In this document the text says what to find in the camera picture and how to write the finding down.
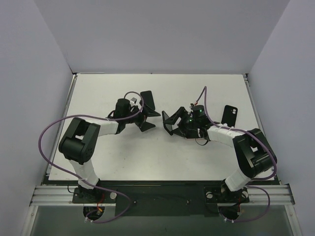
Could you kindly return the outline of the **phone in pink case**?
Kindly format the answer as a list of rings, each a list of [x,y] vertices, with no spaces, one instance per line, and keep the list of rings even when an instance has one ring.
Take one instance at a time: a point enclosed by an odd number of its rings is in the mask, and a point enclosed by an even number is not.
[[[207,142],[207,140],[206,140],[206,139],[202,139],[202,138],[197,138],[197,139],[195,139],[195,138],[193,138],[193,139],[186,139],[186,141],[198,142],[198,143],[200,143],[200,144],[203,144],[203,143]]]

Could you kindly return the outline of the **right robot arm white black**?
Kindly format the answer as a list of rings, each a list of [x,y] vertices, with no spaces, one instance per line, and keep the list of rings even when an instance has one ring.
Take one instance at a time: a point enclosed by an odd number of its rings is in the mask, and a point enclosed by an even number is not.
[[[274,153],[260,129],[247,131],[214,122],[203,105],[192,106],[190,111],[180,107],[171,116],[162,111],[162,120],[171,136],[201,138],[207,143],[218,142],[234,149],[238,168],[221,185],[220,196],[225,201],[233,200],[257,175],[276,166]]]

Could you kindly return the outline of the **black phone case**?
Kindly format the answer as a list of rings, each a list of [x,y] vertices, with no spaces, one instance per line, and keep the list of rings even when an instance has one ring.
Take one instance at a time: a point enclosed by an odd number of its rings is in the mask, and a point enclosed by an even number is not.
[[[230,105],[225,105],[223,115],[221,118],[221,124],[228,127],[235,127],[236,119],[238,115],[238,108]]]

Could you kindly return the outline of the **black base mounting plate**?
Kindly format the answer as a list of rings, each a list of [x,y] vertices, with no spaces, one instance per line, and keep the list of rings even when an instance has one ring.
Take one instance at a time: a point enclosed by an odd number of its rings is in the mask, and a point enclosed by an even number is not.
[[[220,181],[153,181],[111,183],[106,190],[72,191],[72,202],[83,204],[83,215],[99,220],[106,206],[113,206],[114,218],[120,216],[218,216],[227,213],[236,219],[240,205],[249,202],[248,190],[230,191]]]

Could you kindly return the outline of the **black phone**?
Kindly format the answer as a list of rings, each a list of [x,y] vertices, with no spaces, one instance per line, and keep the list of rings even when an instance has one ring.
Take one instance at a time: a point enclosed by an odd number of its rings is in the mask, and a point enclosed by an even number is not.
[[[140,92],[141,97],[143,98],[144,105],[149,107],[152,110],[155,110],[155,103],[153,99],[153,94],[151,90],[142,91]]]

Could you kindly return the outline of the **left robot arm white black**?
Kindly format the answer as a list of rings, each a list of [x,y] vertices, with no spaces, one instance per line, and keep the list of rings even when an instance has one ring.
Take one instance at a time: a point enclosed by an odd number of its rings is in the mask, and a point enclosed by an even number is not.
[[[154,99],[148,91],[141,93],[141,107],[136,105],[136,99],[118,99],[115,110],[105,120],[90,122],[82,118],[73,118],[59,143],[59,152],[73,166],[79,175],[78,188],[84,192],[89,202],[97,202],[101,197],[101,189],[91,161],[98,137],[120,134],[127,124],[135,124],[141,132],[155,127],[147,122],[149,117],[159,117],[155,111]]]

